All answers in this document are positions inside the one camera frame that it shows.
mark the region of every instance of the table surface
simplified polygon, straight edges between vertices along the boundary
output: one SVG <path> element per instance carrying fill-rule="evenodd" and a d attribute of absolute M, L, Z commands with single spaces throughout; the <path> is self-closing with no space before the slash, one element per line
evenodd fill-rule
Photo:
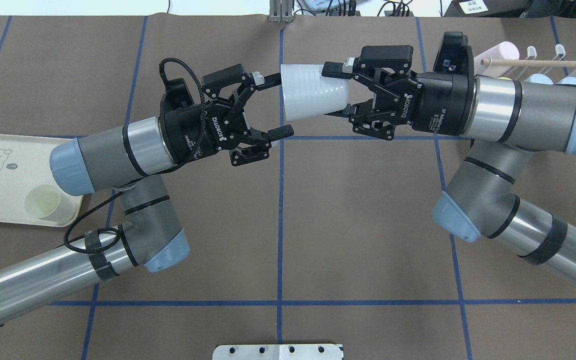
<path fill-rule="evenodd" d="M 269 75 L 409 44 L 421 72 L 446 31 L 465 32 L 474 53 L 562 43 L 576 60 L 576 20 L 561 18 L 0 16 L 0 133 L 71 138 L 155 116 L 165 57 L 200 76 L 239 63 Z M 353 102 L 370 96 L 351 90 Z M 278 89 L 256 93 L 247 119 L 275 128 L 279 109 Z M 267 160 L 234 168 L 222 152 L 167 174 L 188 259 L 10 321 L 0 359 L 207 360 L 220 344 L 276 342 L 334 342 L 362 360 L 576 358 L 576 285 L 432 221 L 467 140 L 403 126 L 394 141 L 374 140 L 324 116 L 293 126 Z M 513 191 L 576 225 L 576 155 L 538 153 Z M 78 230 L 122 221 L 116 203 Z M 0 269 L 58 246 L 63 232 L 0 223 Z"/>

